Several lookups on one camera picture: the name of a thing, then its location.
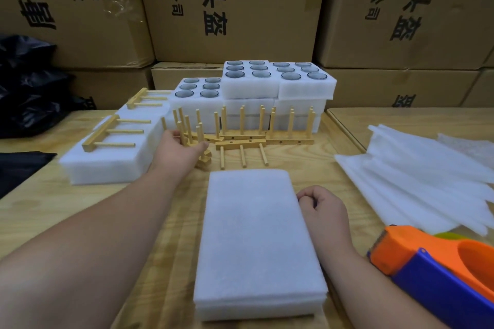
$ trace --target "wooden peg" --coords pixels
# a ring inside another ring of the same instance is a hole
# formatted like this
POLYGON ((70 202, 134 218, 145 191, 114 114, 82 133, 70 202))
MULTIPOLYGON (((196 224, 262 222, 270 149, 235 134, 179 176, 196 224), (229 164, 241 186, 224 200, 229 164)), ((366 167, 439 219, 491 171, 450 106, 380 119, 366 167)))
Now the wooden peg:
POLYGON ((187 136, 189 138, 189 144, 192 144, 192 129, 190 128, 190 119, 188 115, 185 115, 185 125, 187 126, 187 136))
POLYGON ((226 107, 221 108, 221 131, 223 135, 228 133, 228 126, 226 125, 226 107))
POLYGON ((225 148, 221 146, 219 150, 220 154, 220 169, 225 170, 225 148))
POLYGON ((131 120, 131 119, 117 119, 119 123, 131 123, 131 124, 151 124, 151 120, 131 120))
POLYGON ((305 137, 306 139, 312 138, 312 126, 314 124, 314 119, 316 118, 316 113, 312 111, 309 113, 309 117, 307 118, 307 128, 305 129, 305 137))
POLYGON ((143 129, 107 129, 109 134, 144 134, 143 129))
POLYGON ((264 161, 264 166, 268 167, 269 166, 268 158, 266 157, 266 153, 264 152, 264 147, 262 146, 262 143, 259 144, 259 150, 261 150, 261 156, 264 161))
POLYGON ((216 128, 216 138, 219 139, 219 117, 218 112, 214 113, 214 126, 216 128))
POLYGON ((141 96, 141 99, 168 100, 166 96, 141 96))
POLYGON ((269 138, 274 139, 274 133, 275 133, 275 116, 276 112, 273 111, 274 108, 271 108, 271 120, 269 120, 269 138))
POLYGON ((204 133, 202 132, 202 123, 199 123, 198 126, 196 126, 196 132, 197 132, 197 142, 201 143, 204 141, 204 133))
POLYGON ((143 107, 161 107, 163 106, 163 103, 134 103, 134 105, 143 107))
POLYGON ((295 112, 290 112, 290 118, 288 120, 288 139, 293 137, 293 119, 295 118, 295 112))
POLYGON ((262 130, 264 128, 264 113, 266 112, 266 108, 261 106, 261 115, 259 116, 259 134, 262 134, 262 130))
POLYGON ((182 121, 178 121, 177 122, 177 129, 180 133, 180 142, 182 143, 182 145, 186 146, 187 145, 187 139, 185 139, 185 135, 184 135, 184 128, 183 128, 183 125, 182 125, 182 121))
POLYGON ((175 119, 175 125, 177 125, 177 123, 178 123, 178 116, 177 116, 177 110, 176 109, 173 110, 173 118, 175 119))
POLYGON ((182 111, 182 107, 178 108, 178 115, 180 116, 180 120, 182 121, 182 127, 184 128, 184 132, 185 132, 185 118, 184 118, 184 113, 182 111))
POLYGON ((100 147, 135 147, 135 143, 105 143, 105 142, 95 142, 95 146, 100 147))
POLYGON ((245 106, 240 107, 240 135, 244 135, 245 129, 245 106))
POLYGON ((247 162, 245 161, 245 152, 243 145, 240 145, 240 159, 242 160, 242 168, 247 168, 247 162))

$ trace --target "cardboard box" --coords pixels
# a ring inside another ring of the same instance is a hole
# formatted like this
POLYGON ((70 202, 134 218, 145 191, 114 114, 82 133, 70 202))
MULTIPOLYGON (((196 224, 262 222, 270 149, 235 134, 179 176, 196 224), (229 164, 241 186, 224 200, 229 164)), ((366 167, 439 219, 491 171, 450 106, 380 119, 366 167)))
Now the cardboard box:
POLYGON ((94 103, 96 109, 119 109, 140 89, 153 89, 151 66, 142 69, 73 71, 73 95, 94 103))
POLYGON ((160 61, 311 61, 322 0, 144 0, 160 61))
POLYGON ((338 81, 334 107, 458 107, 476 71, 325 69, 338 81))
POLYGON ((223 64, 159 62, 152 67, 151 73, 157 90, 174 90, 183 78, 221 77, 223 64))
POLYGON ((58 45, 62 68, 139 68, 154 61, 142 0, 2 0, 2 33, 58 45))
POLYGON ((494 107, 494 69, 479 73, 462 107, 494 107))
POLYGON ((478 69, 493 20, 494 0, 324 0, 315 57, 324 67, 478 69))

